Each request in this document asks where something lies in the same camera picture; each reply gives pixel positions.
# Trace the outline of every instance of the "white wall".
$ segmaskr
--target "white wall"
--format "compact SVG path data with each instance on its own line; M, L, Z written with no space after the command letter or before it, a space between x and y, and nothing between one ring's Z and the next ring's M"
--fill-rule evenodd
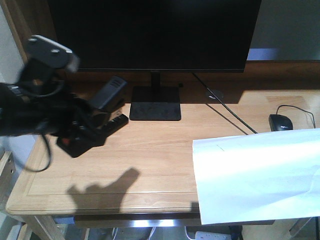
M320 0L262 0L249 60L320 60Z
M0 7L0 82L16 82L22 66L23 61ZM26 162L34 142L33 136L0 138L0 144L3 144L7 151L12 151L15 163L19 162L20 165ZM17 164L16 168L17 172L13 176L11 186L8 186L9 191L21 171ZM20 226L20 222L0 212L0 240L16 240Z

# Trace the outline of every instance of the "computer monitor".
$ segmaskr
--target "computer monitor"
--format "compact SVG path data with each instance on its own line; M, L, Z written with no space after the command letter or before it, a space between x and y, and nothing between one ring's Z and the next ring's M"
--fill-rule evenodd
M243 72L261 0L47 0L58 42L81 71L148 71L132 120L179 120L161 72Z

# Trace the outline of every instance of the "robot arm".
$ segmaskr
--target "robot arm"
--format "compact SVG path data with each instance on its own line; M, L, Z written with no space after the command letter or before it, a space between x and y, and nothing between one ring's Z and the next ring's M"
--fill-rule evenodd
M28 63L15 84L0 83L0 136L57 136L56 144L76 158L105 144L125 126L121 113L126 81L113 76L89 101L78 98L56 70L76 72L79 58L65 46L33 35Z

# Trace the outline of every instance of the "black monitor screen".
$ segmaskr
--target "black monitor screen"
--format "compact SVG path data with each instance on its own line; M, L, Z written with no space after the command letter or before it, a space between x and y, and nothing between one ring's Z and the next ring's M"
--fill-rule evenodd
M82 70L241 72L261 0L48 0Z

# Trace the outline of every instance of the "electrical outlet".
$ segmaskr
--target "electrical outlet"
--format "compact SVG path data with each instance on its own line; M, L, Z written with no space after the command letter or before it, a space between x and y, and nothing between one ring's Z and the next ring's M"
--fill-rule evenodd
M195 240L231 240L231 236L228 234L197 231L195 233Z

